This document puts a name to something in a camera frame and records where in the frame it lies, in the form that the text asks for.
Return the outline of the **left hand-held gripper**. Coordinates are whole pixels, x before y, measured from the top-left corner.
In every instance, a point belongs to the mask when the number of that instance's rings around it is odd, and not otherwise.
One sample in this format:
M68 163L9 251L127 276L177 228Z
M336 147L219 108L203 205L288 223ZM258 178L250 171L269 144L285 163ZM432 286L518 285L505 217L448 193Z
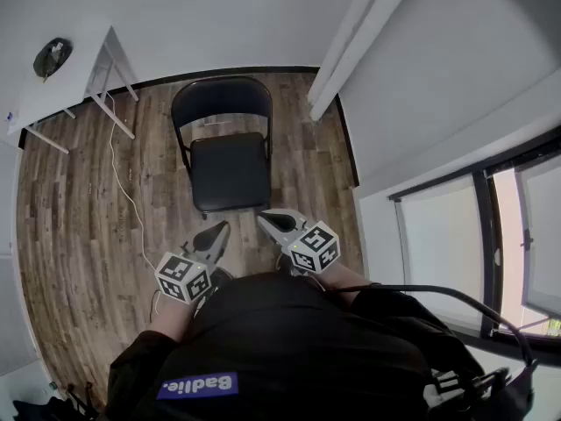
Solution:
M230 223L223 220L188 239L180 254L166 252L154 272L161 292L185 304L206 296L230 235Z

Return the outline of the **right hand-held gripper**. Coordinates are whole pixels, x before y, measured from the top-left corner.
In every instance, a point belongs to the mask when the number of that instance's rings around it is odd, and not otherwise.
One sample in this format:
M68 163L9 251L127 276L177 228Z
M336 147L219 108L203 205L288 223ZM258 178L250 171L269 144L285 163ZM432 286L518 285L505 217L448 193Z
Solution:
M263 210L257 221L301 271L319 275L340 257L339 237L323 221L305 225L303 215L290 209Z

